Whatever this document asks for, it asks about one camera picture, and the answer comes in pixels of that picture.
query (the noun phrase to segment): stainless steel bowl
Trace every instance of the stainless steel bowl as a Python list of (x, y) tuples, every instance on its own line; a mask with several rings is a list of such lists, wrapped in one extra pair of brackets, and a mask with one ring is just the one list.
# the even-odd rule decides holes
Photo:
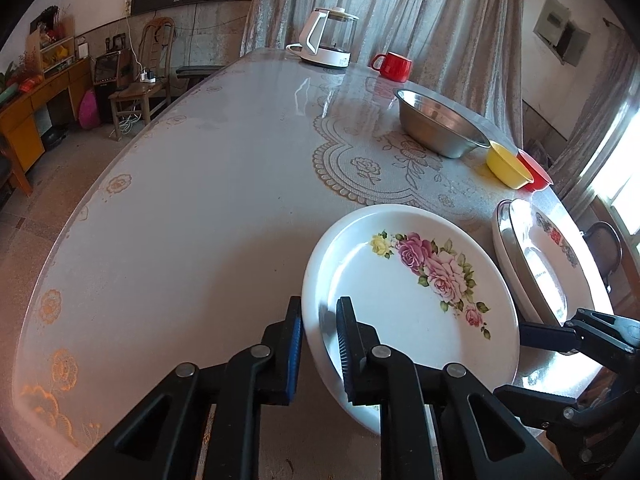
[(400, 124), (415, 140), (449, 158), (489, 147), (489, 139), (462, 115), (444, 104), (410, 90), (397, 88)]

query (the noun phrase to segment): red bowl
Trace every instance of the red bowl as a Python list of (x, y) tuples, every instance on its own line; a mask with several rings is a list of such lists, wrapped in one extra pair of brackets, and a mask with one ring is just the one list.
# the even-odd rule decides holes
[(535, 159), (527, 152), (518, 150), (518, 160), (523, 163), (533, 176), (533, 184), (526, 184), (523, 189), (527, 191), (540, 191), (545, 189), (549, 184), (553, 184), (553, 180), (548, 176), (547, 172), (540, 166)]

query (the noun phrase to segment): kettle base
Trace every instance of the kettle base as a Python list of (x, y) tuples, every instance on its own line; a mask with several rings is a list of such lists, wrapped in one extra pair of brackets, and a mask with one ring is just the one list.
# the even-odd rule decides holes
[(300, 57), (300, 61), (307, 63), (309, 65), (319, 66), (320, 68), (328, 68), (335, 73), (344, 74), (345, 72), (347, 72), (347, 67), (345, 66), (327, 65), (325, 63), (320, 63), (318, 61), (311, 61), (310, 59), (307, 59), (305, 57)]
[(287, 45), (285, 50), (299, 56), (300, 59), (303, 59), (308, 63), (318, 65), (323, 68), (337, 68), (344, 70), (349, 66), (349, 59), (351, 58), (350, 52), (333, 49), (330, 50), (323, 47), (318, 48), (318, 52), (313, 54), (306, 48), (303, 48), (299, 43)]

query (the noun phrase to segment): desk drawer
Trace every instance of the desk drawer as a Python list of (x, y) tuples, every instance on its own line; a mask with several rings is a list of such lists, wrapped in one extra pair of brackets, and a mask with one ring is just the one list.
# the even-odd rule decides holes
[(17, 128), (5, 133), (4, 136), (13, 147), (24, 171), (27, 171), (44, 153), (33, 116), (27, 117)]
[(69, 85), (69, 74), (65, 72), (59, 76), (54, 76), (49, 82), (31, 96), (31, 106), (37, 110), (45, 105), (52, 97), (55, 97)]
[(80, 79), (83, 75), (90, 73), (89, 59), (82, 59), (69, 69), (69, 81), (72, 83), (76, 79)]
[(7, 133), (25, 120), (33, 112), (29, 98), (18, 98), (18, 101), (9, 105), (0, 118), (0, 131)]

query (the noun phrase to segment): floral plate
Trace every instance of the floral plate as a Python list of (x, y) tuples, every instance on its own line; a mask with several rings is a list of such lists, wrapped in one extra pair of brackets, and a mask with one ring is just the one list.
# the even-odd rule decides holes
[(305, 271), (302, 316), (316, 367), (340, 405), (380, 432), (377, 406), (352, 406), (344, 393), (335, 305), (350, 296), (358, 321), (416, 363), (459, 362), (493, 390), (513, 381), (518, 322), (491, 258), (464, 231), (433, 213), (374, 205), (337, 221)]
[(578, 308), (594, 310), (589, 282), (574, 248), (540, 209), (524, 200), (509, 207), (519, 248), (518, 277), (544, 323), (562, 325)]

